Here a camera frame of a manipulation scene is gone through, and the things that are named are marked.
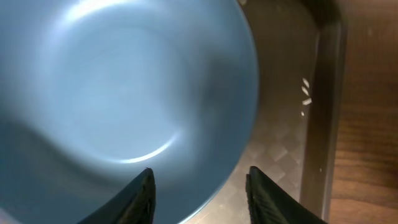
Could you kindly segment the dark blue plate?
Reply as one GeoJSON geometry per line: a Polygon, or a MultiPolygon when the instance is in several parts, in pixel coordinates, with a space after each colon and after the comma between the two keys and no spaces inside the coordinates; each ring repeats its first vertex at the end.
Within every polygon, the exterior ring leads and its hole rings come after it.
{"type": "Polygon", "coordinates": [[[152,169],[185,223],[252,133],[259,69],[232,0],[1,0],[1,222],[112,223],[152,169]]]}

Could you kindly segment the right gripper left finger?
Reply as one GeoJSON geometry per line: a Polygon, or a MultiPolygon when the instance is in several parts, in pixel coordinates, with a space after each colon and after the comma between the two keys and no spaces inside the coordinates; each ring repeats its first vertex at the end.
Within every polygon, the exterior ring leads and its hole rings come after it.
{"type": "Polygon", "coordinates": [[[155,178],[144,169],[116,196],[79,224],[152,224],[155,213],[155,178]]]}

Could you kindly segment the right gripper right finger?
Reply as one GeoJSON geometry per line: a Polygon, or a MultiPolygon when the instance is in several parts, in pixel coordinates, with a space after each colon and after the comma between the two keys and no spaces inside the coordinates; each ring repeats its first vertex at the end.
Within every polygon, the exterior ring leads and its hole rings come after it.
{"type": "Polygon", "coordinates": [[[251,224],[327,224],[256,166],[246,175],[246,195],[251,224]]]}

